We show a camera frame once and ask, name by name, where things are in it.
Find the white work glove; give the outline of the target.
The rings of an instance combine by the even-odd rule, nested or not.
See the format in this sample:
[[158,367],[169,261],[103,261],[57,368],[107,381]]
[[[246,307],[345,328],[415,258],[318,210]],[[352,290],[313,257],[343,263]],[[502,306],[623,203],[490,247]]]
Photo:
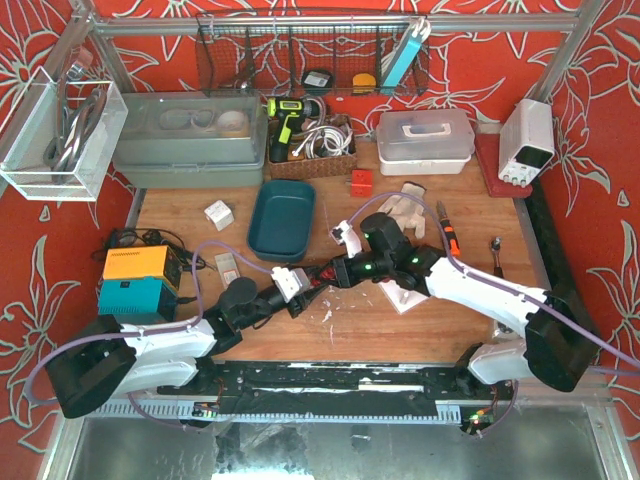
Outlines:
[[412,230],[417,239],[425,236],[424,208],[415,201],[393,195],[378,208],[378,212],[394,219],[401,231]]

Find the orange black screwdriver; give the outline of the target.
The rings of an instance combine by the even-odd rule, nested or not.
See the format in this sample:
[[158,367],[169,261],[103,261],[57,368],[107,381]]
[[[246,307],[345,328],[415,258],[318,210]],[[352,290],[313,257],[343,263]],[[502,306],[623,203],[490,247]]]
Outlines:
[[436,202],[436,212],[438,215],[439,223],[444,230],[446,242],[450,249],[450,252],[454,257],[458,257],[460,255],[459,241],[447,215],[446,208],[443,202],[440,200]]

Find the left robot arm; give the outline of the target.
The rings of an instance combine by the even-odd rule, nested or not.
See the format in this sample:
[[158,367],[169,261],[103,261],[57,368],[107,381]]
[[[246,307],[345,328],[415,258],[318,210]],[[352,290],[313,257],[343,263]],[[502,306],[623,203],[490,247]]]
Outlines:
[[203,358],[226,352],[276,313],[296,317],[329,282],[308,269],[277,268],[271,286],[247,277],[233,280],[201,316],[172,324],[121,324],[98,317],[45,364],[63,415],[88,415],[112,397],[157,387],[184,387]]

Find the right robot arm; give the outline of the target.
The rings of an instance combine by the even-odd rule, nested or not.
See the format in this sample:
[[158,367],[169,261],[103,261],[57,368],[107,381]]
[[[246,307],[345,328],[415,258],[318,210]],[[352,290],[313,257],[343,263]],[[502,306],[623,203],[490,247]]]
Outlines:
[[[456,362],[456,383],[467,396],[482,385],[535,378],[573,391],[595,354],[588,345],[586,312],[569,293],[525,287],[488,275],[431,246],[339,255],[311,270],[313,285],[352,288],[364,281],[393,280],[409,291],[451,301],[514,331],[516,339],[476,343]],[[569,321],[578,323],[576,328]]]

